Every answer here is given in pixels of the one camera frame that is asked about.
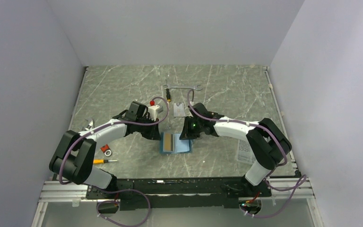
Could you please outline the single gold credit card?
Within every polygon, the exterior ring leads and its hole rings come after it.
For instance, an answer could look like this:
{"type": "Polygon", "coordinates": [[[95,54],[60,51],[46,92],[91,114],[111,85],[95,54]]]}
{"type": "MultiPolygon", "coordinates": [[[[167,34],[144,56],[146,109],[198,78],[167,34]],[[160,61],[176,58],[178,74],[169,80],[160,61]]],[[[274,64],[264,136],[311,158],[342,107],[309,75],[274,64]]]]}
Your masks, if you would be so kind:
{"type": "Polygon", "coordinates": [[[164,136],[163,136],[163,150],[165,152],[173,152],[174,151],[174,134],[164,133],[164,136]]]}

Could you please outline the blue leather card holder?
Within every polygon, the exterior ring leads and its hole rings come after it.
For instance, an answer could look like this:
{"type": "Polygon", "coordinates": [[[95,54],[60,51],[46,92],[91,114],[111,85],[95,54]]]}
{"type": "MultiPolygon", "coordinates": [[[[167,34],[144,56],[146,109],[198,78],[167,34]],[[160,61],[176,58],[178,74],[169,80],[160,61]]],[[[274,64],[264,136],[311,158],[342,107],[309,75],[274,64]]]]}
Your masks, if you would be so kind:
{"type": "Polygon", "coordinates": [[[159,145],[159,153],[160,154],[183,154],[183,153],[191,153],[192,152],[192,141],[191,140],[180,140],[180,133],[174,134],[174,151],[173,152],[165,152],[163,150],[163,136],[164,133],[161,133],[161,140],[159,145]]]}

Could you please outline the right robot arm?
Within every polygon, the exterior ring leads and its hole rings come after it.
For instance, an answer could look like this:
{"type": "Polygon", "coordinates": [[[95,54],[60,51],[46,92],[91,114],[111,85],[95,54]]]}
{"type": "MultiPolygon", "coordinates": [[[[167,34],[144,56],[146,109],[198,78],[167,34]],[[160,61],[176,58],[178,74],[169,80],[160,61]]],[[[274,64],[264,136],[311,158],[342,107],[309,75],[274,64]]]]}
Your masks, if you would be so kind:
{"type": "Polygon", "coordinates": [[[189,107],[190,116],[184,118],[181,140],[194,140],[202,133],[215,137],[230,137],[249,144],[256,160],[244,175],[242,192],[255,195],[260,183],[278,167],[287,163],[292,144],[269,118],[259,122],[232,119],[208,111],[202,103],[189,107]]]}

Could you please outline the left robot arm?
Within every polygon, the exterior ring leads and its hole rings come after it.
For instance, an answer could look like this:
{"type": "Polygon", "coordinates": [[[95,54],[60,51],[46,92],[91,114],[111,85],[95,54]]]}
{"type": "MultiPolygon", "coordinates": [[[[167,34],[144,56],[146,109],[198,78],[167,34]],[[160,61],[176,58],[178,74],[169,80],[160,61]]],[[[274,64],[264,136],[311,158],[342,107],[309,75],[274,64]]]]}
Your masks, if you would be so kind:
{"type": "Polygon", "coordinates": [[[160,140],[158,115],[163,107],[154,101],[146,106],[133,101],[129,108],[108,122],[86,131],[66,131],[49,163],[49,169],[69,183],[87,184],[98,188],[106,199],[112,198],[117,190],[117,177],[94,166],[95,152],[110,142],[135,132],[148,140],[160,140]]]}

